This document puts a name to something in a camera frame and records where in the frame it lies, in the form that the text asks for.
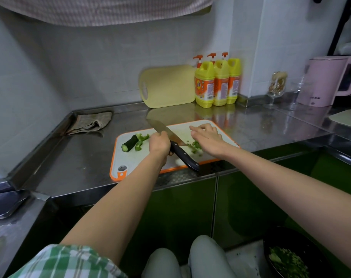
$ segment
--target light-colored pants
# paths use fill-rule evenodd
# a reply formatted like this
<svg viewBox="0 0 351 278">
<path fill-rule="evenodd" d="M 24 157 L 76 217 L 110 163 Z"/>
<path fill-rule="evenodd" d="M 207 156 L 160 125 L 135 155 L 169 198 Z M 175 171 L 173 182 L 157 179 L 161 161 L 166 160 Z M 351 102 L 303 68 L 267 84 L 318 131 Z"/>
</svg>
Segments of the light-colored pants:
<svg viewBox="0 0 351 278">
<path fill-rule="evenodd" d="M 200 235 L 192 243 L 188 265 L 192 278 L 236 278 L 226 254 L 209 236 Z M 142 278 L 182 278 L 176 256 L 168 249 L 154 251 L 142 272 Z"/>
</svg>

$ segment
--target black pot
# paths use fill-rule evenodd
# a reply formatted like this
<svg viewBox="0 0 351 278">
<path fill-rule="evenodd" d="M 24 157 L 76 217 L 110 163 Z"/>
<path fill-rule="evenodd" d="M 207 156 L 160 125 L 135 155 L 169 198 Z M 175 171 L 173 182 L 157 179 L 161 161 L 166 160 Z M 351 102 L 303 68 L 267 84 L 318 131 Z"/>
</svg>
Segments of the black pot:
<svg viewBox="0 0 351 278">
<path fill-rule="evenodd" d="M 287 227 L 271 228 L 263 237 L 263 246 L 267 263 L 275 277 L 286 278 L 280 274 L 268 257 L 271 254 L 270 248 L 276 246 L 289 249 L 299 256 L 308 267 L 310 277 L 335 277 L 330 263 L 320 249 L 298 231 Z"/>
</svg>

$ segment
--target orange label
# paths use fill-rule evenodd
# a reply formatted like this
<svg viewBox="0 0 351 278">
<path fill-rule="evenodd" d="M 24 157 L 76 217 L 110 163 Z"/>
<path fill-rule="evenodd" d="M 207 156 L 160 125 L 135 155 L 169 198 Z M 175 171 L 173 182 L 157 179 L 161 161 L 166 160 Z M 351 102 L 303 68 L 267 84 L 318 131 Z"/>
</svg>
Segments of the orange label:
<svg viewBox="0 0 351 278">
<path fill-rule="evenodd" d="M 195 77 L 195 95 L 205 101 L 213 100 L 214 80 L 201 80 Z"/>
<path fill-rule="evenodd" d="M 228 97 L 237 96 L 238 87 L 240 86 L 240 76 L 229 77 L 228 80 Z"/>
<path fill-rule="evenodd" d="M 216 99 L 226 99 L 228 92 L 228 78 L 225 79 L 215 79 L 214 83 L 214 97 Z"/>
</svg>

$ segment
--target kitchen knife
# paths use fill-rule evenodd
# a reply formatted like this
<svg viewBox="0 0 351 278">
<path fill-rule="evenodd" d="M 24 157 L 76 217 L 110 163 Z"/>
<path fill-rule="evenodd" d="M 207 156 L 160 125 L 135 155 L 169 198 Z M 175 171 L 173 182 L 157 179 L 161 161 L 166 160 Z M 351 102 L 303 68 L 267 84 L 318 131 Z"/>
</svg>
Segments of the kitchen knife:
<svg viewBox="0 0 351 278">
<path fill-rule="evenodd" d="M 162 131 L 166 131 L 168 137 L 170 139 L 170 151 L 177 154 L 179 159 L 186 164 L 187 167 L 194 170 L 195 172 L 200 171 L 200 166 L 197 162 L 195 162 L 180 146 L 185 146 L 186 144 L 175 134 L 173 133 L 167 126 L 165 126 L 162 122 L 147 119 L 149 124 L 157 131 L 161 133 Z"/>
</svg>

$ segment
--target plaid sleeve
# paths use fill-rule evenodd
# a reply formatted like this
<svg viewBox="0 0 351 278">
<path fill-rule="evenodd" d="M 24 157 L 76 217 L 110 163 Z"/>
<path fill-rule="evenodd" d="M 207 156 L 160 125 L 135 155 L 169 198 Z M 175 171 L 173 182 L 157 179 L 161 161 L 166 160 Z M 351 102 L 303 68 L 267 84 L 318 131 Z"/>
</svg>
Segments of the plaid sleeve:
<svg viewBox="0 0 351 278">
<path fill-rule="evenodd" d="M 48 245 L 9 278 L 127 278 L 108 258 L 88 246 Z"/>
</svg>

